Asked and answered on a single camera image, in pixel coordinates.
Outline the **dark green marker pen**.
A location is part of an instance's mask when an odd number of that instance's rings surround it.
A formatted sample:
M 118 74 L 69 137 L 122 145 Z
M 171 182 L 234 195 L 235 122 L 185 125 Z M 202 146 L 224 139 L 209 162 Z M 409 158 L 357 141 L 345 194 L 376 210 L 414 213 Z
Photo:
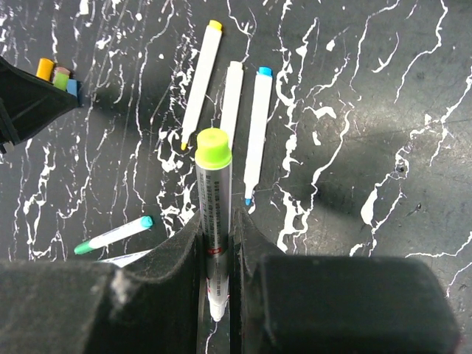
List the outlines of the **dark green marker pen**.
M 134 221 L 126 223 L 81 243 L 74 248 L 74 253 L 76 255 L 89 253 L 96 249 L 108 246 L 112 243 L 116 243 L 117 241 L 123 240 L 127 237 L 131 237 L 133 235 L 139 234 L 140 232 L 146 231 L 153 225 L 154 222 L 151 216 L 142 216 Z

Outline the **light green pen cap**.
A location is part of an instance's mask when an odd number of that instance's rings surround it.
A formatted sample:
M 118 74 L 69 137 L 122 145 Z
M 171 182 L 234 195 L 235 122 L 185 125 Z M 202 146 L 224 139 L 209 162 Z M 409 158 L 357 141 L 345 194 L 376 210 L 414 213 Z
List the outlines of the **light green pen cap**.
M 68 74 L 65 74 L 62 72 L 56 72 L 54 74 L 52 84 L 55 88 L 65 91 L 67 88 L 68 82 L 69 82 Z

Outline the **yellow marker pen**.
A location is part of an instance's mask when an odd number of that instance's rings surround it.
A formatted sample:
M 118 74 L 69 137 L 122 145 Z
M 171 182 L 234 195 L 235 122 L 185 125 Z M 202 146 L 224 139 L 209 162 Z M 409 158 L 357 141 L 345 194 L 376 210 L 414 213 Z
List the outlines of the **yellow marker pen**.
M 222 23 L 216 20 L 210 20 L 204 33 L 204 39 L 184 114 L 181 150 L 187 148 L 190 136 L 198 126 L 222 33 Z

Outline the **yellow pen cap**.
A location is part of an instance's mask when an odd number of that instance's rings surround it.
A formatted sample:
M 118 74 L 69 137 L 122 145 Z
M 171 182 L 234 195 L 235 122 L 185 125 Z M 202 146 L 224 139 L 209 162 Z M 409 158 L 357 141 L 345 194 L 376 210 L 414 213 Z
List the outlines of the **yellow pen cap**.
M 41 58 L 38 62 L 35 76 L 50 82 L 52 79 L 52 73 L 55 67 L 55 63 L 48 58 Z

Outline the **teal marker pen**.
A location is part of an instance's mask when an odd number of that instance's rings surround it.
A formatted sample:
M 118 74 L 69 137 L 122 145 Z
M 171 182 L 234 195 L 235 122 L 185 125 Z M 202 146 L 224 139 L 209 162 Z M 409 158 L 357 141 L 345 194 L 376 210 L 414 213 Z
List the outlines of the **teal marker pen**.
M 118 257 L 112 257 L 105 260 L 98 260 L 98 263 L 110 263 L 120 268 L 123 268 L 143 258 L 145 255 L 149 254 L 151 251 L 152 249 L 148 249 L 145 251 L 139 251 L 132 254 L 124 254 Z

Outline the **light green marker pen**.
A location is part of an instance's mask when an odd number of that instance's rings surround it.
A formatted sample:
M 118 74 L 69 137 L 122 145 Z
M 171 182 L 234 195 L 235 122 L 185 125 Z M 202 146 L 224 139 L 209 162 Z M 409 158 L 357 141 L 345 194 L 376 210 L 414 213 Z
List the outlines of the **light green marker pen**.
M 225 314 L 229 294 L 232 152 L 227 133 L 219 128 L 200 132 L 195 163 L 209 312 L 212 319 L 219 322 Z

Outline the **light blue marker pen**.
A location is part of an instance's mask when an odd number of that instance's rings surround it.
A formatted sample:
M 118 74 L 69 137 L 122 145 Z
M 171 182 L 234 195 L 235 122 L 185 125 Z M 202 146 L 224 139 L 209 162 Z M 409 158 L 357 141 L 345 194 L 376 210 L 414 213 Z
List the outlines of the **light blue marker pen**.
M 249 140 L 243 177 L 246 206 L 251 204 L 252 193 L 260 180 L 272 81 L 272 70 L 261 66 L 257 70 L 254 81 Z

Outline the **light blue pen cap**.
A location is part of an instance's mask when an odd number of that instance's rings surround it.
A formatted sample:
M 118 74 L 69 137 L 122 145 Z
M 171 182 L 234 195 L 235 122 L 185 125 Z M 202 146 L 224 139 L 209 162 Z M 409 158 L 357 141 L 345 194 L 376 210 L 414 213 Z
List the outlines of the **light blue pen cap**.
M 66 92 L 72 94 L 75 97 L 79 97 L 79 87 L 80 83 L 75 79 L 68 79 L 66 84 Z

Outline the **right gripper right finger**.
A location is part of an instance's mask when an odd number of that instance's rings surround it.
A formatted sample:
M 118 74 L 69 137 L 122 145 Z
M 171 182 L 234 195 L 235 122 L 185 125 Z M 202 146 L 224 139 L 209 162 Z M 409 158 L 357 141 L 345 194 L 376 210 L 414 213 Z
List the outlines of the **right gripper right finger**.
M 423 262 L 287 255 L 233 216 L 232 352 L 456 353 L 461 331 Z

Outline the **pink marker pen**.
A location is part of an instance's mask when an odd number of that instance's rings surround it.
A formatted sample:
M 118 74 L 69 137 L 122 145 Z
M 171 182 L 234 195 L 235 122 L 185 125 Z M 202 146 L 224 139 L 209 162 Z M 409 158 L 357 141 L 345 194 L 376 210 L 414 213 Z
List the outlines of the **pink marker pen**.
M 230 149 L 232 149 L 235 136 L 243 75 L 243 64 L 238 61 L 231 61 L 226 73 L 220 124 L 220 129 L 228 135 Z

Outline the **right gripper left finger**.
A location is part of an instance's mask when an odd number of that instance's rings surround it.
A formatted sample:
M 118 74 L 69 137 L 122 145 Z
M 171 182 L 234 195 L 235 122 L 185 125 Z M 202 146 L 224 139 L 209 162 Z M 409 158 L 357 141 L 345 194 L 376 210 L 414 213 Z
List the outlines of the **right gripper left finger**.
M 91 261 L 1 263 L 3 353 L 194 353 L 199 215 L 120 268 Z

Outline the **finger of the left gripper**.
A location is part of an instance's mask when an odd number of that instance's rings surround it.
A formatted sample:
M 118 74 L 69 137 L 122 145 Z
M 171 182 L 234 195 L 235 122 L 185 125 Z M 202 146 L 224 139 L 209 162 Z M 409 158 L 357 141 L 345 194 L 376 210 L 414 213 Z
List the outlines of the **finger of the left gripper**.
M 1 145 L 16 146 L 80 104 L 75 97 L 1 59 Z

